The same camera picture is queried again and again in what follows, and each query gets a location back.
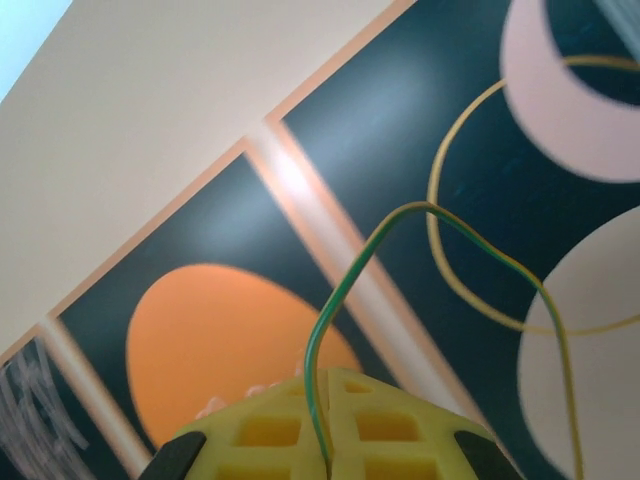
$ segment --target yellow circle outline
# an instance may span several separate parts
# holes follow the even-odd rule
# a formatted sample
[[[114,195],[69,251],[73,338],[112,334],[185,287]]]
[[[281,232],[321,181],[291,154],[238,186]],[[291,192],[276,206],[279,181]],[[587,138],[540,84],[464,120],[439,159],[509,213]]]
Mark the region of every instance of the yellow circle outline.
[[[576,55],[566,57],[565,62],[569,66],[609,67],[616,70],[626,70],[632,72],[640,71],[640,65],[638,63],[634,62],[633,60],[621,57],[611,57],[603,55]],[[433,166],[431,168],[431,173],[429,174],[427,201],[438,205],[438,186],[440,183],[442,167],[444,166],[444,160],[446,158],[447,152],[449,151],[451,143],[455,139],[464,123],[469,119],[471,114],[473,114],[473,112],[478,109],[480,105],[482,105],[493,94],[502,90],[505,85],[506,80],[504,78],[500,79],[489,88],[487,88],[484,92],[482,92],[478,97],[476,97],[476,99],[471,102],[469,106],[467,106],[467,108],[464,109],[464,111],[453,123],[447,134],[444,136],[442,142],[440,143],[440,146],[438,147],[436,156],[433,159]],[[447,282],[449,287],[451,287],[451,289],[469,305],[478,310],[480,313],[486,315],[490,319],[495,320],[496,322],[504,325],[507,328],[511,328],[520,332],[530,332],[541,335],[555,334],[553,329],[527,325],[515,318],[511,318],[510,316],[495,309],[480,297],[478,297],[471,290],[469,290],[469,288],[467,288],[467,286],[464,285],[456,276],[451,268],[451,265],[449,265],[449,262],[447,261],[447,258],[444,254],[444,249],[442,247],[442,240],[440,238],[438,219],[433,215],[427,215],[427,232],[429,238],[429,246],[431,247],[431,253],[436,262],[436,266],[440,271],[440,274],[444,278],[445,282]],[[567,335],[594,335],[625,327],[636,322],[640,322],[640,314],[608,325],[578,330],[567,330]]]

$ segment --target white circle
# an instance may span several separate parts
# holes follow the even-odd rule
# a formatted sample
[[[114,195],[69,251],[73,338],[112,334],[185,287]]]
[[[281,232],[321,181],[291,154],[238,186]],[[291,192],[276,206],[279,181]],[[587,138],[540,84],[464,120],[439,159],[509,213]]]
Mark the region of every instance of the white circle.
[[[568,329],[640,314],[640,207],[576,245],[544,282]],[[551,327],[536,295],[527,325]],[[637,479],[640,457],[640,325],[570,338],[586,479]],[[524,417],[540,450],[573,478],[560,355],[555,337],[525,334],[518,359]]]

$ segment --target wire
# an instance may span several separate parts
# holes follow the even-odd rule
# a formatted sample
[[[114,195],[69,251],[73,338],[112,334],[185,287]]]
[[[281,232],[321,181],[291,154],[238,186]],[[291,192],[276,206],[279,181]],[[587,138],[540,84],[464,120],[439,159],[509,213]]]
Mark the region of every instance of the wire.
[[[611,57],[604,55],[576,55],[566,57],[565,63],[569,66],[577,67],[607,67],[615,70],[623,70],[630,72],[639,72],[640,65],[633,60],[622,57]],[[433,166],[431,167],[431,174],[429,175],[429,184],[427,187],[427,201],[431,203],[438,203],[438,184],[440,183],[440,174],[442,173],[442,167],[444,165],[445,158],[451,143],[455,139],[456,135],[469,119],[469,117],[475,112],[480,105],[482,105],[493,94],[502,90],[506,85],[504,79],[491,85],[484,92],[482,92],[473,102],[469,104],[467,108],[460,114],[460,116],[453,123],[447,134],[442,139],[436,156],[433,159]],[[451,289],[458,294],[464,301],[466,301],[473,308],[480,313],[486,315],[490,319],[504,325],[505,327],[517,330],[519,332],[531,332],[541,335],[553,335],[554,330],[544,327],[527,325],[515,318],[512,318],[496,308],[492,307],[478,295],[473,293],[460,279],[456,276],[447,261],[447,257],[444,254],[442,247],[442,240],[440,239],[440,231],[438,230],[438,221],[436,218],[429,216],[427,218],[427,229],[429,237],[429,245],[431,246],[431,253],[436,262],[436,266],[440,271],[440,274],[451,287]],[[633,323],[640,322],[640,315],[635,315],[625,320],[615,322],[600,327],[567,330],[567,335],[570,336],[586,336],[605,333],[611,330],[629,326]]]
[[[558,339],[558,346],[560,348],[560,358],[562,361],[562,373],[564,377],[564,389],[567,403],[567,414],[569,416],[569,427],[571,431],[571,441],[573,445],[574,455],[574,468],[577,480],[584,479],[584,467],[582,457],[582,446],[580,443],[580,433],[578,428],[578,414],[576,409],[576,400],[573,384],[573,370],[571,368],[571,359],[569,356],[569,343],[567,341],[567,333],[560,318],[560,314],[556,305],[551,298],[551,295],[544,287],[542,282],[524,265],[520,264],[513,258],[502,253],[500,250],[491,245],[485,240],[478,232],[467,225],[463,220],[456,217],[448,210],[439,207],[430,202],[412,202],[403,205],[393,212],[378,225],[378,227],[371,234],[369,239],[364,244],[362,251],[355,258],[346,275],[340,282],[340,284],[331,293],[331,296],[325,303],[318,322],[314,326],[309,343],[307,344],[307,350],[304,358],[304,386],[307,404],[309,405],[309,412],[311,414],[311,420],[313,427],[320,443],[320,449],[322,455],[327,464],[327,469],[331,467],[331,461],[333,459],[333,442],[329,435],[329,429],[324,412],[322,411],[320,401],[320,391],[318,388],[318,352],[320,350],[320,343],[322,338],[329,328],[331,322],[336,316],[338,310],[345,301],[345,298],[357,278],[360,276],[364,267],[367,265],[378,246],[382,243],[391,229],[406,215],[416,212],[428,212],[436,217],[438,220],[443,220],[465,237],[471,240],[475,245],[487,252],[489,255],[504,263],[508,267],[512,268],[520,275],[522,275],[540,294],[544,301],[551,319],[553,320],[554,330]]]

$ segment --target orange circle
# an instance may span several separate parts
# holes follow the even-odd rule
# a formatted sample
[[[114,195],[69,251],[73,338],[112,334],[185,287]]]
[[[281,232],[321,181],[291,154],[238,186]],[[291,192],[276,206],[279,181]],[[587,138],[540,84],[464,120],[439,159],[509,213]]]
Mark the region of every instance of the orange circle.
[[[317,316],[292,292],[233,267],[191,265],[157,280],[136,307],[126,348],[132,398],[151,440],[162,445],[199,413],[299,373]],[[319,365],[360,370],[335,327]]]

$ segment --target green and yellow cable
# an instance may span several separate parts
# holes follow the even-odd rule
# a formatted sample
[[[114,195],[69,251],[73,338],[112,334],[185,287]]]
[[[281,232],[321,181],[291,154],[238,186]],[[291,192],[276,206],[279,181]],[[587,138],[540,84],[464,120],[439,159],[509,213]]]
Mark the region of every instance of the green and yellow cable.
[[[309,405],[309,411],[311,413],[311,419],[313,422],[318,441],[320,443],[320,449],[322,455],[327,463],[327,467],[330,468],[331,461],[333,459],[333,443],[331,436],[329,435],[327,420],[324,416],[324,412],[320,403],[320,392],[318,389],[318,351],[320,350],[320,343],[322,338],[333,321],[336,313],[344,303],[344,300],[356,282],[360,273],[364,270],[365,266],[374,255],[376,249],[382,243],[382,240],[386,237],[389,231],[406,215],[415,212],[427,212],[434,215],[439,220],[443,220],[448,223],[465,237],[471,240],[475,245],[487,252],[489,255],[504,263],[508,267],[512,268],[520,275],[522,275],[540,294],[544,301],[551,319],[553,320],[553,326],[558,339],[558,345],[560,348],[560,358],[562,360],[562,373],[564,377],[564,389],[567,402],[567,413],[569,416],[569,427],[571,430],[571,441],[573,445],[574,456],[574,468],[577,480],[583,480],[584,467],[582,458],[582,447],[580,445],[580,434],[578,429],[578,415],[576,409],[576,400],[573,386],[573,371],[571,368],[571,359],[569,356],[569,343],[567,341],[567,333],[558,313],[553,299],[549,295],[542,282],[524,265],[518,263],[513,258],[502,253],[487,240],[485,240],[478,232],[467,225],[464,221],[456,217],[454,214],[445,210],[442,207],[434,205],[430,202],[412,202],[402,207],[397,208],[391,212],[380,223],[380,225],[371,234],[367,242],[365,243],[362,252],[353,261],[342,282],[335,288],[327,303],[322,308],[318,322],[314,326],[307,350],[304,358],[304,385],[307,403]]]

